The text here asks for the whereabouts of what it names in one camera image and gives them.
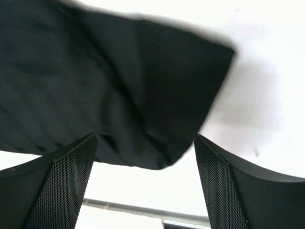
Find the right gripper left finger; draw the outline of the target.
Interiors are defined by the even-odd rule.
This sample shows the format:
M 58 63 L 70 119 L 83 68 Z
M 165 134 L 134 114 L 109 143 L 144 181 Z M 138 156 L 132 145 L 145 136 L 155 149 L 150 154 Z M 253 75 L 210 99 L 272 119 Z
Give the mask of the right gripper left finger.
M 75 228 L 98 140 L 89 134 L 0 172 L 2 229 Z

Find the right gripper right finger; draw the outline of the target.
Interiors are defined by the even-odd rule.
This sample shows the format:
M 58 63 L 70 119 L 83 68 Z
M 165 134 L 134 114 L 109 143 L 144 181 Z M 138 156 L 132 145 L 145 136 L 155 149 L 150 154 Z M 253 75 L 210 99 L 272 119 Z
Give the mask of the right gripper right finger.
M 213 229 L 303 229 L 305 180 L 238 157 L 197 135 L 196 161 Z

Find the black pleated skirt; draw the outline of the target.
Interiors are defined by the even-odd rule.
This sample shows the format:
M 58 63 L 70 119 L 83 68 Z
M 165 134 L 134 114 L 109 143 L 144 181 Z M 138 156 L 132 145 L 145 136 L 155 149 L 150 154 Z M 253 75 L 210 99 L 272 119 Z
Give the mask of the black pleated skirt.
M 0 148 L 43 155 L 94 133 L 97 162 L 160 170 L 191 146 L 234 49 L 57 0 L 0 3 Z

